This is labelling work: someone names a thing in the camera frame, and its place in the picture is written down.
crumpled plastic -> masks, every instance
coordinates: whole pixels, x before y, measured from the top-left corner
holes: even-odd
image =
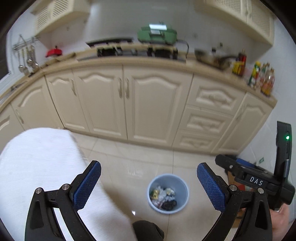
[[[150,193],[150,200],[155,207],[165,211],[171,211],[177,205],[172,188],[163,189],[158,186]]]

utensil rack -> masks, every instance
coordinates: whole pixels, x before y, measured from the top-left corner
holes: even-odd
[[[29,38],[29,39],[24,39],[24,38],[22,37],[22,35],[20,34],[17,43],[14,44],[13,47],[12,47],[12,51],[13,51],[13,52],[19,51],[19,50],[21,50],[22,48],[25,48],[26,46],[28,46],[28,45],[30,45],[30,44],[34,44],[34,43],[36,43],[36,42],[38,42],[38,41],[39,41],[39,40],[38,40],[37,37],[31,37],[31,38]]]

dark pants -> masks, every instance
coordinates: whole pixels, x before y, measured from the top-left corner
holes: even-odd
[[[138,241],[163,241],[165,234],[156,224],[140,220],[133,223]]]

blue textured pad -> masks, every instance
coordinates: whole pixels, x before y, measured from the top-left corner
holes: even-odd
[[[197,167],[197,178],[206,191],[214,208],[223,212],[225,210],[225,195],[209,172],[206,170],[203,163],[199,164]]]
[[[101,176],[101,170],[101,164],[96,162],[87,176],[81,182],[80,186],[77,188],[73,199],[75,210],[78,211],[84,208],[92,190],[94,189],[94,186]]]
[[[243,165],[245,167],[255,167],[254,164],[249,163],[249,162],[247,162],[247,161],[245,161],[243,159],[240,159],[240,158],[237,159],[237,163],[239,163],[239,164],[241,164],[241,165]]]

trash can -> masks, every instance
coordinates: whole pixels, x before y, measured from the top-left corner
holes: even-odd
[[[150,200],[150,193],[156,189],[158,186],[161,186],[162,188],[172,188],[175,191],[175,200],[177,202],[177,206],[173,208],[171,211],[165,211],[157,208],[153,205],[153,203]],[[162,174],[157,177],[155,177],[149,184],[147,188],[147,198],[150,206],[157,212],[163,213],[163,214],[172,214],[177,213],[180,210],[182,210],[186,204],[188,203],[189,199],[189,188],[186,184],[186,182],[174,175],[174,174]]]

